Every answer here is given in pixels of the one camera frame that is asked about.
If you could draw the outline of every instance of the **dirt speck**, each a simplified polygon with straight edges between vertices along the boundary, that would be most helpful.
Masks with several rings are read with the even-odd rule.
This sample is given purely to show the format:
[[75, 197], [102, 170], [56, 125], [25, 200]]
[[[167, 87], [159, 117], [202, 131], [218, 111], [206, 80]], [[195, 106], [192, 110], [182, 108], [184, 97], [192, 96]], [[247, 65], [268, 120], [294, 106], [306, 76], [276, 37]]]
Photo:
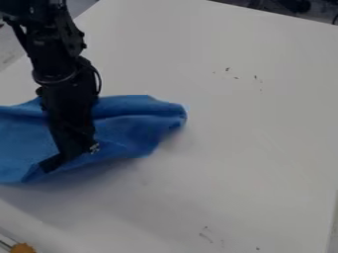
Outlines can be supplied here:
[[213, 241], [208, 236], [206, 236], [205, 234], [200, 233], [199, 235], [200, 235], [201, 238], [205, 239], [209, 243], [213, 243]]

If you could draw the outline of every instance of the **stain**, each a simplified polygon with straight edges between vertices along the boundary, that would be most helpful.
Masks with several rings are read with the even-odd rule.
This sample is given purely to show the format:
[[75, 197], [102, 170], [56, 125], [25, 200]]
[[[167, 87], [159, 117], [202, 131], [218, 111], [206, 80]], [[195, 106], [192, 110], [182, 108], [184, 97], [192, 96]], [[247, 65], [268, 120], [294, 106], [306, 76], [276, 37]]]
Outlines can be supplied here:
[[210, 233], [212, 233], [212, 231], [208, 228], [208, 226], [206, 225], [204, 228], [203, 228], [203, 230], [205, 230], [205, 231], [208, 231], [208, 232], [210, 232]]
[[208, 236], [206, 236], [205, 234], [200, 233], [199, 235], [200, 235], [201, 238], [207, 240], [209, 243], [213, 243], [213, 241]]
[[2, 61], [2, 63], [7, 64], [7, 63], [10, 62], [12, 59], [14, 59], [14, 55], [13, 55], [13, 54], [10, 55], [8, 58], [4, 59], [4, 60]]

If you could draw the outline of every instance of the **white table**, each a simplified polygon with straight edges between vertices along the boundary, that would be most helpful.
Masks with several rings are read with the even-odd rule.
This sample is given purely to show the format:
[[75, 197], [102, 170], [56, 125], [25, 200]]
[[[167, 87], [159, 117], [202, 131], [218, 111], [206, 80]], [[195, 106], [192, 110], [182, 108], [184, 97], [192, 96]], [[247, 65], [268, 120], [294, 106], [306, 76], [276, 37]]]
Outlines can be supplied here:
[[[0, 225], [45, 252], [325, 252], [337, 27], [205, 0], [102, 0], [77, 23], [104, 95], [182, 103], [188, 125], [148, 158], [1, 187]], [[34, 97], [30, 71], [0, 74], [1, 104]]]

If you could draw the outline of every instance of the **floor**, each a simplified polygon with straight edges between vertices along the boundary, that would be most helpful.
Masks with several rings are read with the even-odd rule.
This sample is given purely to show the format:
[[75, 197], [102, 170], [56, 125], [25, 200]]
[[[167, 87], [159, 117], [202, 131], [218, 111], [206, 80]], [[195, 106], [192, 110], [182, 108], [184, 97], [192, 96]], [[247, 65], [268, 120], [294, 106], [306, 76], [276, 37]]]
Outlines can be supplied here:
[[[253, 0], [211, 0], [226, 4], [248, 7]], [[295, 14], [284, 8], [277, 0], [255, 0], [260, 2], [259, 9], [275, 12], [283, 15], [309, 19], [313, 21], [331, 24], [333, 18], [338, 14], [338, 5], [329, 3], [332, 0], [309, 0], [311, 3], [310, 11], [304, 14]]]
[[[73, 17], [77, 17], [98, 0], [68, 0], [69, 10]], [[217, 2], [247, 6], [249, 0], [214, 0]], [[338, 7], [322, 4], [319, 0], [312, 0], [312, 10], [301, 18], [319, 22], [331, 23], [333, 17], [338, 14]], [[11, 65], [24, 54], [12, 31], [7, 26], [0, 29], [0, 71]], [[338, 208], [332, 227], [331, 242], [328, 253], [338, 253]]]

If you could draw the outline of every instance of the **table surface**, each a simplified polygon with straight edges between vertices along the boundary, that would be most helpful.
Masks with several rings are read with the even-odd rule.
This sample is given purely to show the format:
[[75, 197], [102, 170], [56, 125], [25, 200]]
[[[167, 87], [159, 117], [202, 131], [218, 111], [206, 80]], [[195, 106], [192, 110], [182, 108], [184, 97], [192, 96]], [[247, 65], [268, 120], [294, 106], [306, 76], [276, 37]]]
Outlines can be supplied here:
[[[338, 188], [338, 30], [205, 0], [102, 0], [78, 20], [103, 95], [178, 102], [148, 158], [2, 186], [43, 252], [325, 252]], [[23, 58], [1, 104], [32, 99]]]

